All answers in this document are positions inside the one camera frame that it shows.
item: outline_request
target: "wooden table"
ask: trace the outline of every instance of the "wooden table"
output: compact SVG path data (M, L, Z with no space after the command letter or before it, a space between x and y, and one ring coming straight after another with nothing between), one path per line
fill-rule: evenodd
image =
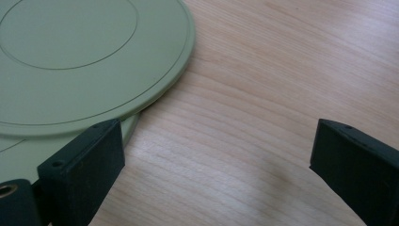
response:
M320 118L399 149L399 1L184 1L190 64L90 225L364 225L309 160Z

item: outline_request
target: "green lid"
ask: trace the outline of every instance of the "green lid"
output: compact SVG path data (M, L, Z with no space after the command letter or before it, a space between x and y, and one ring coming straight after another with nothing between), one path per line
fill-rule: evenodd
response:
M0 136L125 119L180 76L194 24L179 0L0 2Z

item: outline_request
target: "stacked discs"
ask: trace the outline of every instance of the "stacked discs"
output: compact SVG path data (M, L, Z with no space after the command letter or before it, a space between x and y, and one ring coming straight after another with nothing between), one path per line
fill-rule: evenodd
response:
M24 142L140 112L179 78L195 39L179 0L5 0L0 18L0 171Z

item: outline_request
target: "table surface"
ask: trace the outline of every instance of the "table surface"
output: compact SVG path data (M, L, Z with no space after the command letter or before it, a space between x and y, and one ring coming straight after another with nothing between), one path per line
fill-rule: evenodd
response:
M311 148L324 118L399 149L399 1L184 2L190 64L90 225L364 225Z

